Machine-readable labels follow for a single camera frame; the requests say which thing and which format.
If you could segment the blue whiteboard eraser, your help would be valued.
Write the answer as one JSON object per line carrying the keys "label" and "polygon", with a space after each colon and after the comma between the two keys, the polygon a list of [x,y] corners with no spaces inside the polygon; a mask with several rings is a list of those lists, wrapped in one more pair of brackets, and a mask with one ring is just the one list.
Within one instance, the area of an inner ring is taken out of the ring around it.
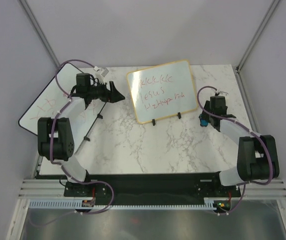
{"label": "blue whiteboard eraser", "polygon": [[200,119],[200,126],[202,127],[208,126],[208,122],[202,116],[199,116],[199,119]]}

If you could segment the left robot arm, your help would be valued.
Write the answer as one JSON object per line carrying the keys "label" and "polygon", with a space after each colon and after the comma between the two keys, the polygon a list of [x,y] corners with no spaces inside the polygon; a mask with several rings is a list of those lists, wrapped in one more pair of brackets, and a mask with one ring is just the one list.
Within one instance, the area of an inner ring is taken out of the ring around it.
{"label": "left robot arm", "polygon": [[40,156],[59,166],[68,179],[76,182],[77,194],[87,197],[92,193],[92,184],[85,181],[87,170],[75,156],[77,145],[85,137],[77,117],[93,100],[117,103],[125,100],[125,96],[116,89],[113,81],[105,83],[102,76],[90,73],[77,74],[76,85],[66,95],[67,103],[55,117],[41,117],[37,121],[37,149]]}

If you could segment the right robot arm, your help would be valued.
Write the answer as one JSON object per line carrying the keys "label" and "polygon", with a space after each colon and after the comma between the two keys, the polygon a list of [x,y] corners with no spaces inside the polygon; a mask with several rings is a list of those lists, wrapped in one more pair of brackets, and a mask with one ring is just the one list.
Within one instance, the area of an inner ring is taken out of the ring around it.
{"label": "right robot arm", "polygon": [[229,186],[246,182],[267,185],[269,180],[280,175],[275,138],[251,131],[234,115],[227,114],[227,109],[225,97],[215,95],[206,101],[199,116],[201,126],[211,125],[238,146],[236,166],[219,172],[219,180],[211,185],[211,191],[217,197],[227,194]]}

